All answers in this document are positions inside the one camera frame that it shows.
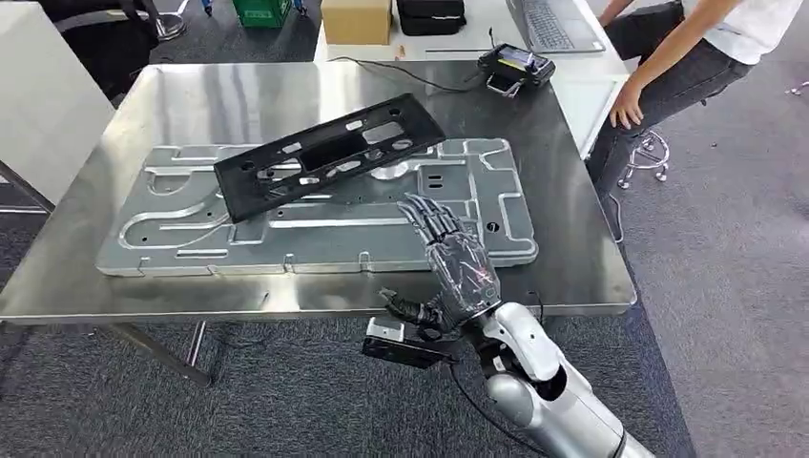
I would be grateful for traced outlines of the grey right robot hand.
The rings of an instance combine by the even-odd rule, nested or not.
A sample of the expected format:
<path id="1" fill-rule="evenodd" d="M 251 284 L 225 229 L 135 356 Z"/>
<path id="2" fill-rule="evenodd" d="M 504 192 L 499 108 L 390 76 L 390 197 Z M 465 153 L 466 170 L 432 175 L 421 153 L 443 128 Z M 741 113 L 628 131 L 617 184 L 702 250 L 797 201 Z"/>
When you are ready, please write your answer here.
<path id="1" fill-rule="evenodd" d="M 485 246 L 448 207 L 411 193 L 397 207 L 422 241 L 442 290 L 427 302 L 415 302 L 381 289 L 379 296 L 393 317 L 445 334 L 502 302 L 501 284 Z"/>

